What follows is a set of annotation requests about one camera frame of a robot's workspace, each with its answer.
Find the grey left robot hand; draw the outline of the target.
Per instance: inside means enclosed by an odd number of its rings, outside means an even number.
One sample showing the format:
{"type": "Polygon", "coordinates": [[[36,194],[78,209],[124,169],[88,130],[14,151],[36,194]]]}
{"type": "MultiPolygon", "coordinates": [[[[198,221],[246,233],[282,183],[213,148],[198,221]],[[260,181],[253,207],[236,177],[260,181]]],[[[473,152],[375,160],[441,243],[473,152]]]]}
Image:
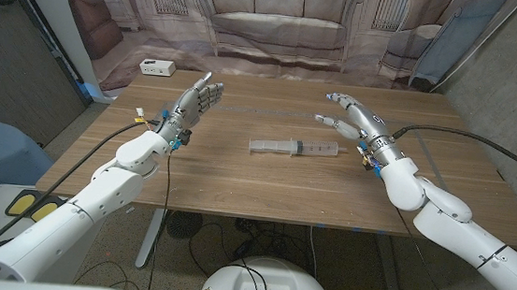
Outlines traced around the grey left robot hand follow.
{"type": "Polygon", "coordinates": [[[208,72],[180,96],[169,113],[170,125],[180,131],[193,128],[200,116],[222,100],[223,83],[209,84],[211,78],[212,73],[208,72]]]}

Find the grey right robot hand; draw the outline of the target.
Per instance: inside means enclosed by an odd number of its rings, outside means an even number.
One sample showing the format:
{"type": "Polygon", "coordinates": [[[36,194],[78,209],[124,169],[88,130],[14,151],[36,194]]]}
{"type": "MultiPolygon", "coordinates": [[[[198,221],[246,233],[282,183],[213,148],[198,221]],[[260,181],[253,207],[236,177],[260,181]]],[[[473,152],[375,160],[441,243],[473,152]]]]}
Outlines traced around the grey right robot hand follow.
{"type": "Polygon", "coordinates": [[[367,143],[372,143],[379,137],[389,136],[387,127],[380,116],[350,95],[330,93],[326,97],[341,105],[348,112],[349,119],[355,124],[355,126],[342,122],[341,120],[316,114],[314,119],[319,123],[333,127],[343,137],[348,138],[349,140],[361,139],[365,140],[367,143]]]}

